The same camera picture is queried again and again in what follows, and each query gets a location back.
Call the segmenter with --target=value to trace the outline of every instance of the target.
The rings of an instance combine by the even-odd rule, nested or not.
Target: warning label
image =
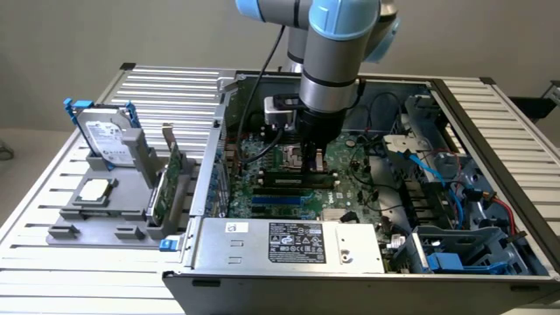
[[[85,126],[102,158],[116,165],[133,165],[128,146],[121,143],[122,132],[118,126],[101,121],[88,121]]]
[[[269,223],[268,259],[273,263],[325,264],[322,225]]]

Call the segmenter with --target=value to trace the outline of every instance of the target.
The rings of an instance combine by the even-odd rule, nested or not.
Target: white wall
[[[490,76],[510,95],[560,79],[560,1],[396,1],[397,40],[364,70]],[[277,29],[233,0],[0,0],[0,126],[68,130],[64,97],[96,99],[121,62],[257,68]]]

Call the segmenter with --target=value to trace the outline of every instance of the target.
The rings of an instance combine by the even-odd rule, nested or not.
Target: motherboard
[[[297,142],[277,145],[262,159],[233,169],[228,217],[338,221],[353,212],[354,221],[378,222],[380,213],[365,207],[368,202],[369,206],[376,205],[372,186],[357,181],[370,179],[358,138],[360,135],[342,133],[329,143],[321,171],[316,173],[300,172]],[[249,135],[242,141],[242,152],[253,155],[264,146],[264,140]]]

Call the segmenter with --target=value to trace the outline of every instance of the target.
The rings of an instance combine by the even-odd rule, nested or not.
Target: red cable
[[[504,201],[498,200],[497,198],[493,198],[493,202],[496,202],[498,205],[501,205],[505,208],[506,212],[508,212],[510,235],[513,235],[516,233],[516,222],[513,220],[513,212],[510,211],[510,208],[505,204]]]

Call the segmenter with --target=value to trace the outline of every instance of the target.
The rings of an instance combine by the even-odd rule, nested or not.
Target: robotic arm
[[[398,28],[393,1],[236,0],[236,4],[242,15],[289,27],[288,57],[292,69],[302,72],[296,130],[304,157],[314,160],[342,129],[361,62],[377,62],[390,46]]]

